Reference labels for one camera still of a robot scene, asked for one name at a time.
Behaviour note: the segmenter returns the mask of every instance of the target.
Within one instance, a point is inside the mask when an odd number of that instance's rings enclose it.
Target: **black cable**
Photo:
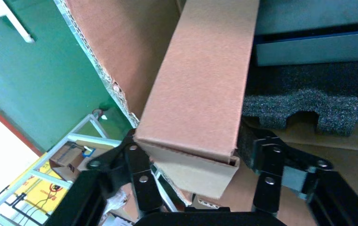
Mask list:
[[[27,211],[25,212],[25,215],[28,215],[28,212],[29,212],[30,210],[32,210],[33,208],[37,207],[40,202],[47,201],[47,200],[49,199],[50,194],[51,194],[51,189],[50,189],[50,192],[49,192],[48,195],[47,195],[47,198],[46,198],[46,199],[43,199],[43,200],[40,200],[37,204],[35,204],[35,205],[32,206],[31,208],[29,208],[29,210],[27,210]],[[20,224],[21,221],[22,221],[23,219],[25,219],[25,215],[24,215],[24,216],[22,217],[22,219],[18,222],[18,224]]]
[[[33,211],[33,212],[29,215],[29,217],[32,217],[32,215],[33,215],[36,211],[42,209],[43,206],[46,205],[46,203],[47,203],[47,201],[48,201],[49,199],[55,197],[55,196],[57,195],[57,189],[56,189],[56,191],[55,191],[55,193],[54,193],[53,196],[50,196],[50,193],[51,193],[51,190],[50,190],[50,192],[48,193],[48,196],[47,196],[47,198],[46,198],[46,201],[43,203],[43,205],[42,205],[41,207],[38,207],[35,211]],[[26,222],[25,222],[24,226],[28,223],[28,221],[29,221],[29,218],[26,219]]]

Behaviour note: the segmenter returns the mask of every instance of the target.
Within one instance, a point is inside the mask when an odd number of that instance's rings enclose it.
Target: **brown cardboard box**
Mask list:
[[[67,142],[49,160],[51,169],[62,179],[75,181],[80,171],[77,167],[83,161],[84,147],[74,142]]]
[[[178,188],[219,198],[232,156],[259,0],[187,0],[135,139]]]
[[[140,118],[179,19],[176,0],[63,2],[105,87],[125,115]]]

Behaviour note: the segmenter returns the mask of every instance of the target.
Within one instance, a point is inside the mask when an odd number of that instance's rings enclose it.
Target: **gray foam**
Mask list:
[[[316,112],[323,133],[350,135],[358,123],[358,62],[250,67],[243,116],[283,129],[299,111]]]

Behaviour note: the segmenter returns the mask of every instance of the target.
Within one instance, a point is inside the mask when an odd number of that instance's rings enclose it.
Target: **box flap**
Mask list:
[[[233,165],[229,165],[150,144],[142,147],[174,186],[212,198],[222,195],[240,162],[237,156],[231,158]]]

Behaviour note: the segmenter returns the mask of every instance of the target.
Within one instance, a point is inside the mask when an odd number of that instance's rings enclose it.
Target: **small cardboard box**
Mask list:
[[[78,166],[84,159],[82,155],[84,151],[83,146],[67,142],[50,158],[51,169],[62,179],[75,181],[80,174]]]
[[[97,156],[100,156],[106,152],[108,152],[109,150],[113,149],[113,146],[109,146],[109,145],[102,145],[102,144],[97,144],[97,143],[92,143],[92,142],[87,142],[87,141],[81,141],[81,140],[77,140],[76,141],[77,144],[82,145],[82,146],[87,146],[89,148],[95,148],[95,150],[93,151],[93,153],[91,154],[91,156],[86,157],[81,163],[80,165],[77,167],[77,169],[82,172],[87,170],[86,165],[88,164],[88,162],[90,162],[92,159],[94,159]]]

